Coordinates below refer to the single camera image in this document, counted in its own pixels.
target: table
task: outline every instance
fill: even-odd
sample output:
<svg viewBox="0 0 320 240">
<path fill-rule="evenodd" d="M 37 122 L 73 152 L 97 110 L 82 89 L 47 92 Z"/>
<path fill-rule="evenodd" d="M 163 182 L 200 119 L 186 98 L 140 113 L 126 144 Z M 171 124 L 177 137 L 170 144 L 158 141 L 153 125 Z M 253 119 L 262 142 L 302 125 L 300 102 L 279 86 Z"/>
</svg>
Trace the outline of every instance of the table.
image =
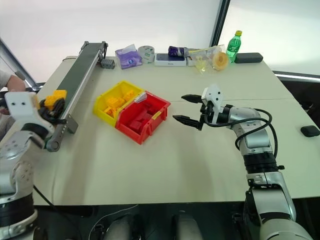
<svg viewBox="0 0 320 240">
<path fill-rule="evenodd" d="M 51 94 L 72 62 L 65 60 L 58 67 L 39 92 L 40 98 Z M 242 72 L 247 84 L 254 82 L 252 74 L 258 72 L 255 68 L 261 70 L 261 77 L 255 80 L 255 85 L 250 85 L 255 88 L 248 92 L 245 89 L 250 87 L 240 79 L 233 80 L 232 84 L 225 82 L 224 73 L 232 79 L 232 75 L 237 75 L 237 71 L 232 73 L 234 69 L 242 71 L 239 66 L 247 70 Z M 282 173 L 291 196 L 320 196 L 320 188 L 314 187 L 320 182 L 320 137 L 307 138 L 300 132 L 300 127 L 314 123 L 264 63 L 239 66 L 232 65 L 219 72 L 214 81 L 223 85 L 220 88 L 227 99 L 223 103 L 269 111 L 278 135 L 277 163 L 286 167 Z M 234 147 L 236 136 L 233 131 L 208 126 L 198 131 L 171 117 L 183 114 L 198 119 L 200 104 L 185 102 L 180 96 L 201 93 L 202 88 L 213 82 L 213 76 L 201 75 L 194 79 L 191 69 L 189 77 L 185 74 L 173 84 L 177 96 L 175 89 L 164 91 L 162 84 L 156 81 L 154 86 L 145 76 L 149 71 L 155 71 L 162 74 L 164 83 L 169 83 L 167 77 L 174 75 L 171 71 L 183 74 L 183 69 L 189 71 L 189 67 L 152 65 L 127 69 L 129 71 L 97 67 L 72 114 L 79 124 L 77 132 L 65 136 L 59 152 L 43 152 L 35 170 L 35 185 L 55 205 L 243 201 L 249 187 L 243 158 Z M 167 120 L 143 145 L 138 145 L 92 113 L 95 98 L 123 79 L 171 102 Z M 198 81 L 201 89 L 193 81 Z M 274 91 L 261 90 L 259 85 Z M 46 204 L 36 193 L 34 202 Z"/>
<path fill-rule="evenodd" d="M 45 97 L 56 89 L 74 60 L 67 59 L 58 67 L 39 95 Z M 264 63 L 231 64 L 223 71 L 199 73 L 195 67 L 170 67 L 144 64 L 122 70 L 96 67 L 82 93 L 81 102 L 93 102 L 96 97 L 121 80 L 161 96 L 167 101 L 181 101 L 185 94 L 201 95 L 212 83 L 219 85 L 225 100 L 293 99 L 291 93 Z"/>
</svg>

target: cable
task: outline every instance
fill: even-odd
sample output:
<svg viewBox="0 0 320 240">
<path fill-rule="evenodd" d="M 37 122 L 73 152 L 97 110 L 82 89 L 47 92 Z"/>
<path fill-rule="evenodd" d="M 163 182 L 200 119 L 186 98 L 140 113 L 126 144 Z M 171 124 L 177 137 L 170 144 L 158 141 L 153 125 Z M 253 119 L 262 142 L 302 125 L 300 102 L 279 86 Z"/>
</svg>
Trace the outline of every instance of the cable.
<svg viewBox="0 0 320 240">
<path fill-rule="evenodd" d="M 269 120 L 268 120 L 264 125 L 262 125 L 262 126 L 260 126 L 260 127 L 257 127 L 257 128 L 255 128 L 255 129 L 253 129 L 253 130 L 251 130 L 251 131 L 248 131 L 248 132 L 240 135 L 240 136 L 235 140 L 235 142 L 234 142 L 235 147 L 236 147 L 238 150 L 240 150 L 240 146 L 239 146 L 238 143 L 239 143 L 239 141 L 240 141 L 242 138 L 244 138 L 245 136 L 248 136 L 249 134 L 253 134 L 253 133 L 255 133 L 255 132 L 257 132 L 257 131 L 259 131 L 259 130 L 261 130 L 261 129 L 264 129 L 265 127 L 267 127 L 267 126 L 269 126 L 269 125 L 271 124 L 272 116 L 271 116 L 271 114 L 270 114 L 269 112 L 267 112 L 267 111 L 265 111 L 265 110 L 262 110 L 262 109 L 258 109 L 258 108 L 255 108 L 255 110 L 258 111 L 258 112 L 262 112 L 262 113 L 267 114 L 268 117 L 269 117 Z"/>
<path fill-rule="evenodd" d="M 103 58 L 106 59 L 107 55 L 107 43 L 104 44 L 104 53 L 103 53 Z"/>
<path fill-rule="evenodd" d="M 271 131 L 272 131 L 272 135 L 273 135 L 273 139 L 274 139 L 274 158 L 277 157 L 277 154 L 278 154 L 278 138 L 277 138 L 277 134 L 276 134 L 276 131 L 275 131 L 275 128 L 272 126 L 271 124 L 271 121 L 272 121 L 272 115 L 265 111 L 265 110 L 262 110 L 262 109 L 259 109 L 259 108 L 255 108 L 256 111 L 258 112 L 262 112 L 266 115 L 268 115 L 268 120 L 262 118 L 262 117 L 250 117 L 250 118 L 245 118 L 245 119 L 242 119 L 242 120 L 237 120 L 237 121 L 233 121 L 233 122 L 227 122 L 227 123 L 219 123 L 219 124 L 212 124 L 208 121 L 208 115 L 205 115 L 204 116 L 204 122 L 210 126 L 210 127 L 213 127 L 213 128 L 220 128 L 220 127 L 227 127 L 227 126 L 232 126 L 232 125 L 235 125 L 235 124 L 241 124 L 241 123 L 245 123 L 245 122 L 248 122 L 248 121 L 262 121 L 264 122 L 265 124 L 260 126 L 260 127 L 257 127 L 251 131 L 248 131 L 242 135 L 240 135 L 234 142 L 234 145 L 235 147 L 240 150 L 240 147 L 239 147 L 239 141 L 244 138 L 245 136 L 249 135 L 249 134 L 252 134 L 252 133 L 255 133 L 261 129 L 264 129 L 266 128 L 267 126 L 270 127 Z"/>
<path fill-rule="evenodd" d="M 104 219 L 104 218 L 106 218 L 106 217 L 108 217 L 108 216 L 111 216 L 111 215 L 115 215 L 115 214 L 121 213 L 121 212 L 123 212 L 123 211 L 127 211 L 127 210 L 130 210 L 130 209 L 133 209 L 133 208 L 135 208 L 135 207 L 137 207 L 137 206 L 138 206 L 138 204 L 136 204 L 136 205 L 134 205 L 134 206 L 131 206 L 131 207 L 128 207 L 128 208 L 125 208 L 125 209 L 121 209 L 121 210 L 116 211 L 116 212 L 113 212 L 113 213 L 109 213 L 109 214 L 107 214 L 107 215 L 104 215 L 104 216 L 100 217 L 99 220 L 96 221 L 95 224 L 93 225 L 93 227 L 91 228 L 90 233 L 89 233 L 88 240 L 90 240 L 90 236 L 91 236 L 92 230 L 95 228 L 95 226 L 96 226 L 102 219 Z"/>
<path fill-rule="evenodd" d="M 33 185 L 33 189 L 40 195 L 40 197 L 42 197 L 42 199 L 50 205 L 50 207 L 53 208 L 53 210 L 55 210 L 59 215 L 61 215 L 62 217 L 64 217 L 69 223 L 72 224 L 72 226 L 74 226 L 74 228 L 77 230 L 80 239 L 83 240 L 80 229 L 78 228 L 78 226 L 67 216 L 65 215 L 63 212 L 61 212 L 55 205 L 53 205 L 43 194 L 42 192 L 35 186 Z"/>
<path fill-rule="evenodd" d="M 77 59 L 77 57 L 66 57 L 65 59 L 62 60 L 62 62 L 63 62 L 64 60 L 68 60 L 68 59 Z"/>
</svg>

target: plastic bottle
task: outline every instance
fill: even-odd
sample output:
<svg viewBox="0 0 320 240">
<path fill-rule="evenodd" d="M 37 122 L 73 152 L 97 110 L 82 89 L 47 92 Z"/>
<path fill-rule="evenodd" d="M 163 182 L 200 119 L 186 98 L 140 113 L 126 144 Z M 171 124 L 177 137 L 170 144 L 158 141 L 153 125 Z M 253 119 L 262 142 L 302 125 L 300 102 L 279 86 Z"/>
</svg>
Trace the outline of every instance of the plastic bottle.
<svg viewBox="0 0 320 240">
<path fill-rule="evenodd" d="M 236 31 L 234 37 L 230 40 L 228 48 L 226 49 L 226 54 L 229 57 L 230 63 L 233 63 L 236 59 L 237 52 L 241 46 L 240 36 L 242 31 Z"/>
</svg>

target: tape roll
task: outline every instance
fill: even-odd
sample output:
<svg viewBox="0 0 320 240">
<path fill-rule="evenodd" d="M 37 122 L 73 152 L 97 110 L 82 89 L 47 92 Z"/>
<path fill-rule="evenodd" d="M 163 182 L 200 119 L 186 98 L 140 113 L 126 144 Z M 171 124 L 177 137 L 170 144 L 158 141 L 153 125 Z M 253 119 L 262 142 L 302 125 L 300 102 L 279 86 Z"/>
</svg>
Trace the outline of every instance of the tape roll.
<svg viewBox="0 0 320 240">
<path fill-rule="evenodd" d="M 141 46 L 138 48 L 138 53 L 144 64 L 151 64 L 155 61 L 155 49 L 152 46 Z"/>
<path fill-rule="evenodd" d="M 228 66 L 228 63 L 228 56 L 224 52 L 218 52 L 212 58 L 212 65 L 217 71 L 225 69 Z"/>
</svg>

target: yellow bottle cap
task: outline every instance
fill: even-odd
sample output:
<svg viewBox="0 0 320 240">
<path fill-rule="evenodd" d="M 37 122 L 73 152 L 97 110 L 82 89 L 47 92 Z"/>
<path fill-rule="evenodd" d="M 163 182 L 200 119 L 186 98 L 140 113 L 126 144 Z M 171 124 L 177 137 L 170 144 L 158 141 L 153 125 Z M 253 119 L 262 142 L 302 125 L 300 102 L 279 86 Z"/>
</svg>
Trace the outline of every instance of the yellow bottle cap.
<svg viewBox="0 0 320 240">
<path fill-rule="evenodd" d="M 238 30 L 238 31 L 235 32 L 235 35 L 236 35 L 236 36 L 239 36 L 239 37 L 240 37 L 241 34 L 242 34 L 242 31 L 239 31 L 239 30 Z"/>
</svg>

